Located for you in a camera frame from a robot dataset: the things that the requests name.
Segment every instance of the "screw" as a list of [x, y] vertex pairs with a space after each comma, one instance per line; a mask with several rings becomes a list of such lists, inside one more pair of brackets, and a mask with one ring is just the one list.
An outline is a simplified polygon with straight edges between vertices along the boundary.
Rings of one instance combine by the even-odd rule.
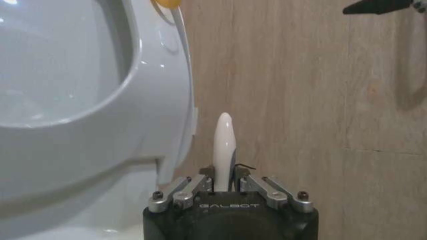
[[159, 200], [159, 199], [163, 199], [163, 192], [162, 191], [155, 191], [152, 193], [152, 200]]
[[308, 193], [306, 191], [299, 191], [296, 197], [298, 197], [298, 200], [308, 201]]

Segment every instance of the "silver metal bracket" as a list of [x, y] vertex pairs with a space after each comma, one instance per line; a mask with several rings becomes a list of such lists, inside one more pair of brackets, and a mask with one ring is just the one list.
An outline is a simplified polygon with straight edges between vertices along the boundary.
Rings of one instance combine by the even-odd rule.
[[198, 174], [183, 190], [174, 193], [174, 206], [184, 210], [194, 206], [194, 198], [198, 192], [211, 192], [212, 179], [207, 175]]
[[266, 199], [267, 206], [279, 209], [288, 203], [288, 196], [284, 192], [272, 188], [272, 186], [258, 176], [248, 175], [240, 179], [242, 192], [259, 192]]
[[279, 191], [287, 195], [288, 202], [299, 213], [311, 213], [314, 211], [314, 203], [308, 200], [300, 200], [292, 193], [283, 187], [276, 177], [264, 177], [264, 181]]
[[188, 178], [179, 177], [175, 181], [167, 186], [160, 196], [155, 197], [155, 194], [148, 200], [148, 210], [152, 213], [162, 213], [168, 209], [168, 205], [172, 201], [172, 194], [180, 191], [188, 184]]

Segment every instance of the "white brush handle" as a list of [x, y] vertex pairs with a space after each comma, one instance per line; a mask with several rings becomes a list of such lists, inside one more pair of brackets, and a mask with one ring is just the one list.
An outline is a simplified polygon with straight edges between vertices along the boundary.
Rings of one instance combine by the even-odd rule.
[[235, 166], [235, 150], [236, 138], [232, 117], [224, 112], [218, 119], [214, 137], [215, 192], [227, 192], [230, 190], [230, 179]]

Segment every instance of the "ceramic toilet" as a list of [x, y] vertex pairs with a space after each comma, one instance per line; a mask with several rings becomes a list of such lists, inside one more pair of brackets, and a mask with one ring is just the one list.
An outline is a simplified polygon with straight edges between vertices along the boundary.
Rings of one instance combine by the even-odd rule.
[[0, 240], [143, 239], [198, 114], [180, 10], [0, 0]]

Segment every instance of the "toilet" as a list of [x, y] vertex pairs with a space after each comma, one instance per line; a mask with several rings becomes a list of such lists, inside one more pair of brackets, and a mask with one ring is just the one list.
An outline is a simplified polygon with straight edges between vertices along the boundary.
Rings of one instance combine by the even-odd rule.
[[0, 0], [0, 240], [143, 239], [198, 124], [179, 8]]

